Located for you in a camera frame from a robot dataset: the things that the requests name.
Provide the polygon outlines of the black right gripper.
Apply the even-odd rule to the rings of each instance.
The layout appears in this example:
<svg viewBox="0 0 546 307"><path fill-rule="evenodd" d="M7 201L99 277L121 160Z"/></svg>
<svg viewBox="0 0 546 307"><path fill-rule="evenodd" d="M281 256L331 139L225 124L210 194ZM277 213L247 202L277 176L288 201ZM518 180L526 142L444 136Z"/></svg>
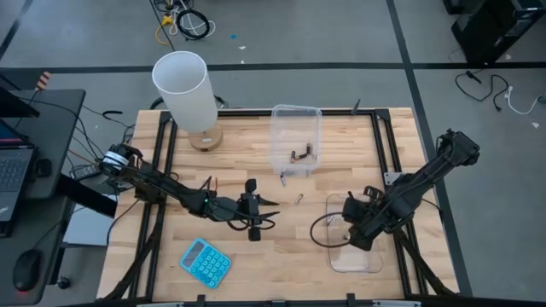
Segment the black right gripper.
<svg viewBox="0 0 546 307"><path fill-rule="evenodd" d="M374 239L382 232L381 222L373 211L372 203L358 200L349 192L343 206L342 217L351 225L348 229L349 244L370 251Z"/></svg>

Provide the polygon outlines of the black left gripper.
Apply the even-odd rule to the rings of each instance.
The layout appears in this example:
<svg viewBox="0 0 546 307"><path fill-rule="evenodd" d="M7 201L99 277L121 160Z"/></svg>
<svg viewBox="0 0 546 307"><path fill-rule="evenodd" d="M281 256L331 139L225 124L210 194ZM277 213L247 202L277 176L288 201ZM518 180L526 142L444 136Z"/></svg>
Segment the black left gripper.
<svg viewBox="0 0 546 307"><path fill-rule="evenodd" d="M236 231L247 231L247 237L250 241L261 240L261 221L267 221L270 217L279 214L278 211L268 212L259 215L258 206L277 206L278 203L261 198L254 193L257 188L255 179L248 179L245 182L245 192L241 194L238 200L238 209L236 216L243 223L242 227L233 226Z"/></svg>

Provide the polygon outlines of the clear long plastic bin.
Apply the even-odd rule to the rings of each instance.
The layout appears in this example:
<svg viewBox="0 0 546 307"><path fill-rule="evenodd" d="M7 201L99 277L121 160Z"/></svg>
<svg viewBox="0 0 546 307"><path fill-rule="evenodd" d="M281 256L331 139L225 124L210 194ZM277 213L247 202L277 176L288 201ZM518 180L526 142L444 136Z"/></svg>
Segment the clear long plastic bin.
<svg viewBox="0 0 546 307"><path fill-rule="evenodd" d="M325 213L334 215L334 219L330 225L327 225L328 218L324 223L325 244L333 246L345 243L342 247L328 249L329 265L338 273L378 273L384 264L379 252L374 250L366 252L348 245L348 240L343 240L342 236L349 234L348 229L351 226L340 215L347 197L347 194L331 194L326 199Z"/></svg>

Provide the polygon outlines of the teal calculator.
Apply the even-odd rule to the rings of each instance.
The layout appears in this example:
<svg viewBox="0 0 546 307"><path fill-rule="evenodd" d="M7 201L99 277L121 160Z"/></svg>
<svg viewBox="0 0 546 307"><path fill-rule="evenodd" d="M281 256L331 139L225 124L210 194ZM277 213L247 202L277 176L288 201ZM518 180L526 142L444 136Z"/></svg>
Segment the teal calculator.
<svg viewBox="0 0 546 307"><path fill-rule="evenodd" d="M178 265L204 286L218 288L231 268L231 259L207 241L195 239Z"/></svg>

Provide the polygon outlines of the white shade wooden base lamp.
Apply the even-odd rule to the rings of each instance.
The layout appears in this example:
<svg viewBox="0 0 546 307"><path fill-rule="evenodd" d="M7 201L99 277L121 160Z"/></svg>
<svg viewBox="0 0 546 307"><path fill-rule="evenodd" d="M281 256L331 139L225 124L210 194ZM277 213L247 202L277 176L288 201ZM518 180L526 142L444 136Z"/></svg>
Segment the white shade wooden base lamp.
<svg viewBox="0 0 546 307"><path fill-rule="evenodd" d="M204 60L196 53L175 51L154 65L152 80L190 145L208 152L223 141L218 107Z"/></svg>

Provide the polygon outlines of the clear square plastic bin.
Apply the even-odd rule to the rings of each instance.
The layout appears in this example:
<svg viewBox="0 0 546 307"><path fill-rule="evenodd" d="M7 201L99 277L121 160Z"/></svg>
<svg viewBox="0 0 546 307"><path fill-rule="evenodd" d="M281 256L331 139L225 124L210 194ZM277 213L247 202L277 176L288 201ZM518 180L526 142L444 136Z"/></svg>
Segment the clear square plastic bin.
<svg viewBox="0 0 546 307"><path fill-rule="evenodd" d="M306 154L312 145L312 155L290 163L291 152ZM308 177L321 164L322 111L316 107L276 105L270 119L270 165L276 174Z"/></svg>

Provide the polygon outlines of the grey flat panel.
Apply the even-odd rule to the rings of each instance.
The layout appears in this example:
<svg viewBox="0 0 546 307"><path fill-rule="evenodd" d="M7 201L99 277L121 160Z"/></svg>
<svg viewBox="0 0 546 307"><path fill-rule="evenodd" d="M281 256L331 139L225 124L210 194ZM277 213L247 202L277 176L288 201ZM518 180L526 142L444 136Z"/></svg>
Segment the grey flat panel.
<svg viewBox="0 0 546 307"><path fill-rule="evenodd" d="M73 245L105 246L113 218L87 207L76 205L64 234L63 242Z"/></svg>

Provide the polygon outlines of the black diagonal desk beam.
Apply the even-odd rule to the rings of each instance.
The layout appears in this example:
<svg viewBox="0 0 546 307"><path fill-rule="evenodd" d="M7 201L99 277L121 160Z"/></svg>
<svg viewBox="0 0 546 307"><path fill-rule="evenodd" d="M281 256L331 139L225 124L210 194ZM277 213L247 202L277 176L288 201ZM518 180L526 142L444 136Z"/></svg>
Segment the black diagonal desk beam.
<svg viewBox="0 0 546 307"><path fill-rule="evenodd" d="M96 211L104 216L114 217L117 208L117 202L107 196L96 192L75 181L71 177L60 175L56 191L68 197L70 200Z"/></svg>

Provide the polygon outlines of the black power adapter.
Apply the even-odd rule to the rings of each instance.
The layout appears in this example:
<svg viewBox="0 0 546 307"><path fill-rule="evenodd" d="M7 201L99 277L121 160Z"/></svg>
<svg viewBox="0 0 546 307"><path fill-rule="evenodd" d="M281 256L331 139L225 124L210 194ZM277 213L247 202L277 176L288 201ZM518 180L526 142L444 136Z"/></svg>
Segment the black power adapter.
<svg viewBox="0 0 546 307"><path fill-rule="evenodd" d="M97 165L78 165L69 171L69 175L75 181L89 179L100 174L101 170Z"/></svg>

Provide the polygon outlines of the black side desk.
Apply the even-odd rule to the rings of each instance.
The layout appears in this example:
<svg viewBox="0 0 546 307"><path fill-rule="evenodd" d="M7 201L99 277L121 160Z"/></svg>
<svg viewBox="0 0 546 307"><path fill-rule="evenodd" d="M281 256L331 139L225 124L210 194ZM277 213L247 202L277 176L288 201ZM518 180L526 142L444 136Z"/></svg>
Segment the black side desk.
<svg viewBox="0 0 546 307"><path fill-rule="evenodd" d="M46 90L34 94L16 91L32 101L37 118L8 119L7 124L37 147L34 160L51 162L51 174L39 177L31 164L22 185L22 195L11 214L8 228L0 223L0 306L32 305L44 289L55 282L57 258L73 202L64 191L67 177L61 174L67 150L82 107L83 90ZM13 284L16 259L24 252L39 251L38 281L31 290L19 291Z"/></svg>

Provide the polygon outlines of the small black puck device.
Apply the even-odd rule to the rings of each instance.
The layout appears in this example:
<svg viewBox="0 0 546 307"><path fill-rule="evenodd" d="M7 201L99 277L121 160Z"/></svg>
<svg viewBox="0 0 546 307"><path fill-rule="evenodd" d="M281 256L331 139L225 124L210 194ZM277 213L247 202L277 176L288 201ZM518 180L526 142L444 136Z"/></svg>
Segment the small black puck device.
<svg viewBox="0 0 546 307"><path fill-rule="evenodd" d="M34 175L37 178L46 178L52 174L52 162L49 159L39 159L34 165Z"/></svg>

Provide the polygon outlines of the black equipment case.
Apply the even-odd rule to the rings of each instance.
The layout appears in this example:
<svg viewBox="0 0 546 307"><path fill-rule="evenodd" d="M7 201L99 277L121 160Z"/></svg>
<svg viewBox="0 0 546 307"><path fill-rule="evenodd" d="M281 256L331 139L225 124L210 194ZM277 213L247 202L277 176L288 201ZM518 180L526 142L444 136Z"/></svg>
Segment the black equipment case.
<svg viewBox="0 0 546 307"><path fill-rule="evenodd" d="M451 32L469 64L496 62L546 15L546 0L442 0L457 19Z"/></svg>

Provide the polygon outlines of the black laptop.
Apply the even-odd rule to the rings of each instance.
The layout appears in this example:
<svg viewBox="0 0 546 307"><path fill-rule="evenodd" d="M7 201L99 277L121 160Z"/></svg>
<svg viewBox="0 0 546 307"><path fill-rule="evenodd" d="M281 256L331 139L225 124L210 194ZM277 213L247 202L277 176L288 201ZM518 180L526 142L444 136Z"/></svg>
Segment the black laptop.
<svg viewBox="0 0 546 307"><path fill-rule="evenodd" d="M0 119L0 222L12 219L35 146Z"/></svg>

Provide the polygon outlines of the black desk monitor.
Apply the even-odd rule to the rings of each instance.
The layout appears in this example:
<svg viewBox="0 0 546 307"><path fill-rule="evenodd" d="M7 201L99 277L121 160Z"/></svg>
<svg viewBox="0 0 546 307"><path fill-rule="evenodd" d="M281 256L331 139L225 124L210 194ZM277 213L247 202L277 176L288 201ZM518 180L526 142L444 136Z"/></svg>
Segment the black desk monitor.
<svg viewBox="0 0 546 307"><path fill-rule="evenodd" d="M0 87L0 118L37 118L40 112Z"/></svg>

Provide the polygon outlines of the black aluminium table frame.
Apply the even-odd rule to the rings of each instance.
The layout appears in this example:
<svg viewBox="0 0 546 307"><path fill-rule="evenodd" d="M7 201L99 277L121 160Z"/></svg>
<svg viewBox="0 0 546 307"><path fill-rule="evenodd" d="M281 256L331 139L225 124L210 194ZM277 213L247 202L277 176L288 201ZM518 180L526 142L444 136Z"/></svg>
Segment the black aluminium table frame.
<svg viewBox="0 0 546 307"><path fill-rule="evenodd" d="M194 301L204 295L209 302L281 300L341 300L348 294L359 299L402 298L407 294L432 294L433 288L417 273L410 256L387 234L379 235L373 250L381 254L383 268L374 274L338 273L328 261L328 249L317 244L326 239L326 199L331 194L361 195L368 185L381 188L385 171L418 170L425 163L419 132L409 108L369 109L352 115L347 109L326 109L322 116L321 164L308 177L286 178L271 168L270 110L223 110L218 121L222 144L208 153L195 151L184 131L177 133L173 151L163 151L161 164L171 164L183 184L200 186L218 178L218 192L236 198L247 179L257 190L277 202L276 226L261 240L251 242L243 232L223 223L193 217L175 200L168 200L157 258L146 260L137 292L155 302ZM303 199L294 201L299 194ZM178 265L193 240L202 238L225 253L232 262L224 281L210 289Z"/></svg>

